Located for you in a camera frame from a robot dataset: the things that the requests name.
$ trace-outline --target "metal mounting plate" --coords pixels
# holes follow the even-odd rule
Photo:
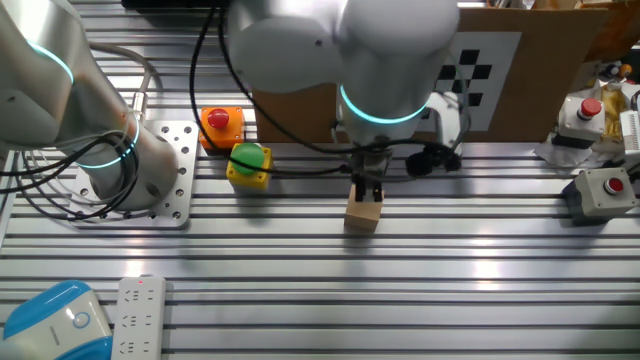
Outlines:
[[[112,212],[106,219],[72,221],[71,224],[75,227],[80,229],[117,228],[128,230],[181,229],[187,225],[199,148],[198,128],[195,124],[185,121],[148,121],[145,125],[149,131],[163,137],[173,146],[178,157],[179,169],[184,169],[178,175],[171,191],[158,205],[147,211]],[[186,154],[182,151],[184,148],[189,149]],[[84,200],[99,200],[93,192],[89,176],[82,170],[78,171],[76,176],[74,191],[78,194],[86,194]],[[96,211],[93,207],[75,203],[72,203],[69,208],[74,211],[82,211],[85,214]]]

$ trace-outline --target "power strip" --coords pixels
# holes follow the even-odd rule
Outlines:
[[[165,292],[160,277],[120,281],[111,360],[160,359]]]

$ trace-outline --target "red cap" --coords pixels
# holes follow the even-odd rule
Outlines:
[[[600,114],[602,111],[602,103],[594,98],[589,98],[582,102],[580,110],[584,116],[591,118]]]
[[[223,109],[215,109],[209,113],[207,120],[214,129],[223,129],[229,123],[229,113]]]
[[[618,178],[611,178],[604,183],[604,189],[611,195],[617,195],[624,190],[624,183]]]

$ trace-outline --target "checkerboard pattern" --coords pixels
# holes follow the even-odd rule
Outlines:
[[[469,106],[479,107],[482,104],[483,92],[478,91],[483,88],[483,84],[490,81],[491,64],[478,64],[480,50],[462,50],[458,66],[465,79],[469,90]],[[456,94],[462,93],[462,80],[458,80],[456,66],[444,65],[436,82],[436,90],[453,91]]]

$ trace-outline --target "aluminum profile table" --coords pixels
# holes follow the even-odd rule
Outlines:
[[[202,12],[74,5],[92,41],[139,51],[158,68],[150,121],[192,120],[188,62]],[[130,100],[142,69],[96,56]],[[197,87],[201,106],[242,106],[255,138],[213,36]],[[241,197],[225,162],[206,156],[184,231],[81,231],[18,196],[0,217],[0,326],[66,279],[92,286],[113,321],[120,278],[155,274],[172,286],[167,360],[638,359],[639,212],[571,227],[558,194],[579,169],[552,168],[532,148],[466,145],[460,173],[387,185],[373,236],[343,228],[345,176],[276,178],[266,196]],[[273,149],[281,168],[339,163],[295,145]],[[392,174],[413,150],[398,151]],[[71,186],[77,171],[62,181]]]

